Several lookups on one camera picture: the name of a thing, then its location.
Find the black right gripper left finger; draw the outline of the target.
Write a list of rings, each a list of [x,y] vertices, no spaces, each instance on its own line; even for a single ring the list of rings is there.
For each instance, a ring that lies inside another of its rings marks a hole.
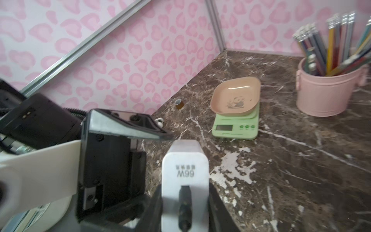
[[[136,226],[137,232],[161,232],[162,192],[161,184],[156,188],[149,205]]]

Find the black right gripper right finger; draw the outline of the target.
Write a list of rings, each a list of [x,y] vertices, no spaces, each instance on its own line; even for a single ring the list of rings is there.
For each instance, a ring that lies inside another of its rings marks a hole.
[[[208,211],[210,232],[240,232],[212,183],[209,183]]]

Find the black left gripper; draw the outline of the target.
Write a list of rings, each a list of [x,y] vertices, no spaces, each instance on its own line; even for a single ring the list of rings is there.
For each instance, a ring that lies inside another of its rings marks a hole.
[[[149,232],[140,140],[172,140],[150,115],[90,110],[82,124],[76,217],[82,232]]]

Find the white usb charger adapter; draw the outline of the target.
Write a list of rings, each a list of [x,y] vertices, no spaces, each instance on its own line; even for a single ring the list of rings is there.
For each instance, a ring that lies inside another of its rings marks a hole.
[[[175,140],[162,161],[163,232],[209,230],[209,161],[196,140]]]

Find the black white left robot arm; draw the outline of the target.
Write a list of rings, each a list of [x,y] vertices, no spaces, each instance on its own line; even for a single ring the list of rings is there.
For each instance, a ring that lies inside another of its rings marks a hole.
[[[150,115],[62,108],[1,82],[1,228],[27,212],[28,232],[159,232],[162,199],[145,194],[139,140],[171,140]]]

